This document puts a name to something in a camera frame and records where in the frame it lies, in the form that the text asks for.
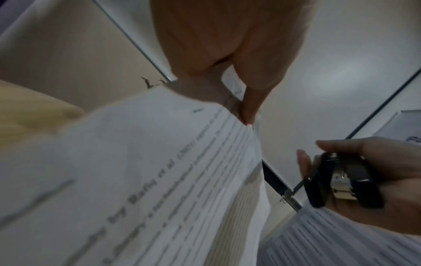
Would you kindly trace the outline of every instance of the hand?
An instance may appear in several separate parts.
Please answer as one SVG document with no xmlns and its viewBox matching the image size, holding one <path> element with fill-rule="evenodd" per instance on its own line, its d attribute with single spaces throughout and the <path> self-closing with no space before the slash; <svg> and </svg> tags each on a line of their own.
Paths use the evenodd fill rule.
<svg viewBox="0 0 421 266">
<path fill-rule="evenodd" d="M 247 85 L 240 116 L 252 124 L 303 42 L 316 0 L 151 0 L 162 49 L 178 77 L 231 61 Z"/>
<path fill-rule="evenodd" d="M 386 138 L 317 141 L 330 153 L 356 153 L 379 172 L 385 182 L 379 185 L 385 201 L 383 209 L 365 209 L 356 201 L 331 195 L 326 207 L 358 223 L 374 225 L 405 234 L 421 234 L 421 146 Z M 311 159 L 297 151 L 303 177 L 311 168 Z"/>
</svg>

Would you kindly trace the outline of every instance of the paper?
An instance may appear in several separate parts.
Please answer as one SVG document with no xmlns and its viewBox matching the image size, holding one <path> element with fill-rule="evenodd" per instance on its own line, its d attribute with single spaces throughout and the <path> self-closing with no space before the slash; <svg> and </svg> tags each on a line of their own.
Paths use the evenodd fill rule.
<svg viewBox="0 0 421 266">
<path fill-rule="evenodd" d="M 421 265 L 421 237 L 305 207 L 259 248 L 257 265 Z"/>
<path fill-rule="evenodd" d="M 169 86 L 226 108 L 161 86 L 0 155 L 4 265 L 204 264 L 237 191 L 261 171 L 260 145 L 220 81 Z M 248 253 L 268 213 L 254 187 L 264 212 L 249 208 Z"/>
<path fill-rule="evenodd" d="M 398 112 L 375 135 L 421 145 L 421 110 Z"/>
</svg>

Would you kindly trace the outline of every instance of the skin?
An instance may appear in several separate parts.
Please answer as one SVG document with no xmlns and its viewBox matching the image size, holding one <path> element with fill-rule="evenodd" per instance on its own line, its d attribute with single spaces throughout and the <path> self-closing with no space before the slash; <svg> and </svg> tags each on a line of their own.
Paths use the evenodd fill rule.
<svg viewBox="0 0 421 266">
<path fill-rule="evenodd" d="M 172 72 L 200 75 L 230 61 L 247 85 L 245 124 L 284 78 L 316 0 L 151 0 L 153 21 Z"/>
<path fill-rule="evenodd" d="M 421 146 L 386 138 L 317 141 L 330 153 L 363 156 L 384 178 L 379 185 L 385 201 L 383 209 L 365 209 L 355 201 L 331 196 L 326 207 L 358 223 L 404 234 L 421 234 Z M 311 159 L 297 151 L 302 177 L 311 169 Z"/>
</svg>

